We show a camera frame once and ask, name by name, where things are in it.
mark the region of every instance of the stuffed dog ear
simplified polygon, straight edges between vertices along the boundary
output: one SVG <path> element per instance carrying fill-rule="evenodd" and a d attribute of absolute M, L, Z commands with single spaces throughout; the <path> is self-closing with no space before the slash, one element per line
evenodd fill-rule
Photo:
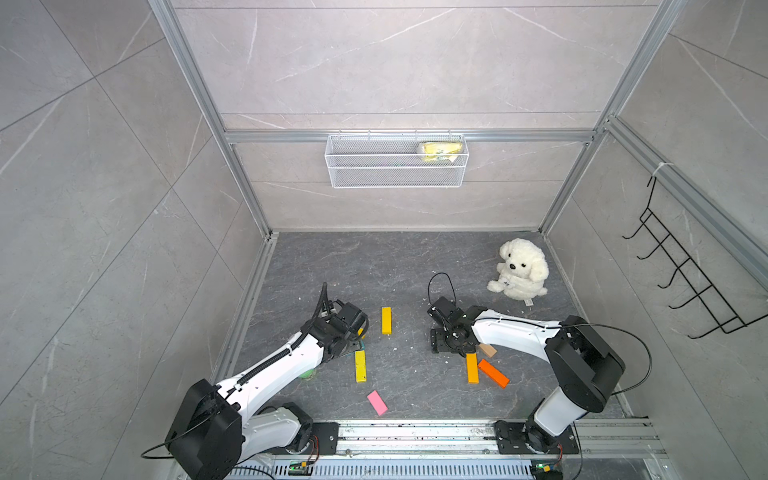
<path fill-rule="evenodd" d="M 514 242 L 514 240 L 510 240 L 507 243 L 505 243 L 504 245 L 502 245 L 502 247 L 500 249 L 498 249 L 498 255 L 501 258 L 505 259 L 505 258 L 507 258 L 507 255 L 512 253 L 512 250 L 514 249 L 514 245 L 512 244 L 513 242 Z"/>
<path fill-rule="evenodd" d="M 547 260 L 544 256 L 537 257 L 531 265 L 531 275 L 528 277 L 531 282 L 541 282 L 547 279 L 549 276 L 549 267 L 547 266 Z"/>

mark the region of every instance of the cable zip tie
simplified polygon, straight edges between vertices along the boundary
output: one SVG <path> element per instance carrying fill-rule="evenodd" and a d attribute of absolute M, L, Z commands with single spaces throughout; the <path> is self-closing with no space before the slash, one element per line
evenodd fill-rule
<path fill-rule="evenodd" d="M 652 174 L 650 174 L 650 175 L 651 175 L 652 177 L 656 177 L 656 173 L 657 173 L 657 172 L 659 171 L 659 169 L 661 169 L 661 168 L 662 168 L 664 165 L 670 165 L 670 166 L 674 167 L 674 164 L 673 164 L 673 163 L 671 163 L 671 162 L 659 162 L 659 165 L 658 165 L 658 167 L 656 167 L 656 170 L 654 170 L 654 172 L 653 172 Z"/>

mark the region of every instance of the beige wooden block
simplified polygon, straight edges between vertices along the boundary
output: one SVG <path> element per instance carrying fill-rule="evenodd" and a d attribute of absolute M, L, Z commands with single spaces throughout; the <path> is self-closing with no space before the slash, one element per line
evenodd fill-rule
<path fill-rule="evenodd" d="M 488 358 L 491 358 L 491 357 L 493 357 L 493 356 L 496 354 L 496 349 L 495 349 L 495 348 L 493 348 L 493 347 L 492 347 L 492 346 L 490 346 L 490 345 L 486 345 L 486 344 L 484 344 L 484 343 L 481 343 L 481 344 L 479 345 L 479 347 L 480 347 L 480 350 L 481 350 L 481 351 L 482 351 L 482 352 L 485 354 L 485 356 L 487 356 Z"/>

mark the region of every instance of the plush toy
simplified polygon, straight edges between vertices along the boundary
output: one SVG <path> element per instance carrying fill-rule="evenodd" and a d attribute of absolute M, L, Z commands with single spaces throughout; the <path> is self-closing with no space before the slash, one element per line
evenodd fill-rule
<path fill-rule="evenodd" d="M 504 292 L 515 300 L 546 295 L 544 280 L 549 276 L 549 267 L 541 248 L 528 240 L 515 238 L 502 245 L 498 254 L 504 263 L 496 265 L 498 280 L 488 282 L 488 290 Z"/>

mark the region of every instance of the white robotic arm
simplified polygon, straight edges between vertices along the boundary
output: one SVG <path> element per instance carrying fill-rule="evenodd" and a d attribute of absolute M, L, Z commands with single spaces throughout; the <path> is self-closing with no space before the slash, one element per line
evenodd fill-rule
<path fill-rule="evenodd" d="M 528 417 L 525 443 L 549 452 L 558 436 L 587 412 L 601 412 L 624 373 L 619 355 L 580 317 L 564 322 L 523 319 L 484 307 L 466 313 L 445 297 L 427 312 L 442 326 L 432 331 L 432 351 L 461 355 L 480 343 L 505 346 L 550 363 L 560 384 Z"/>
<path fill-rule="evenodd" d="M 505 346 L 549 362 L 546 342 L 558 334 L 560 322 L 523 319 L 493 310 L 480 313 L 478 318 L 472 324 L 472 332 L 480 343 Z M 587 410 L 569 400 L 558 386 L 535 410 L 533 419 L 554 438 L 586 413 Z"/>
<path fill-rule="evenodd" d="M 313 423 L 298 406 L 260 409 L 299 375 L 356 348 L 365 335 L 368 316 L 351 303 L 331 303 L 326 287 L 312 318 L 267 358 L 215 386 L 201 380 L 187 391 L 164 445 L 191 478 L 220 480 L 259 452 L 308 447 Z"/>

